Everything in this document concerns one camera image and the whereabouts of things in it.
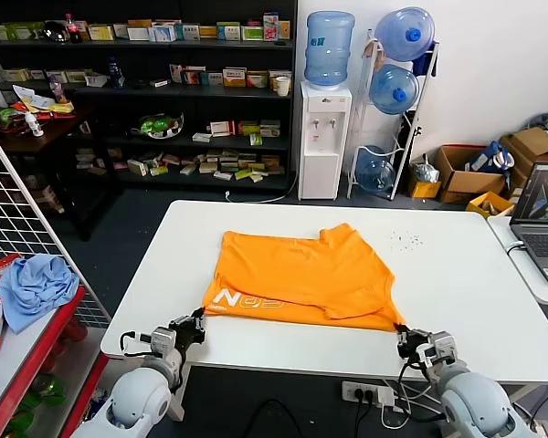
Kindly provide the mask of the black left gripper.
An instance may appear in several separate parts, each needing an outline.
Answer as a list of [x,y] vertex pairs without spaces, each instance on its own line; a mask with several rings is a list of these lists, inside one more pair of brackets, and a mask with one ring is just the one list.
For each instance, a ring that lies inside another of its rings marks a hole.
[[168,328],[175,333],[174,347],[179,352],[187,352],[193,344],[205,342],[204,316],[205,308],[198,308],[190,316],[181,316],[169,323]]

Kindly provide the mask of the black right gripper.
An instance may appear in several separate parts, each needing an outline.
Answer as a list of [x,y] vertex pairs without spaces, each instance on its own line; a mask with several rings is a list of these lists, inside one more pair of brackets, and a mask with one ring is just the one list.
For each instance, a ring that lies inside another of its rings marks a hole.
[[432,333],[406,324],[394,324],[397,352],[401,359],[427,361],[433,357]]

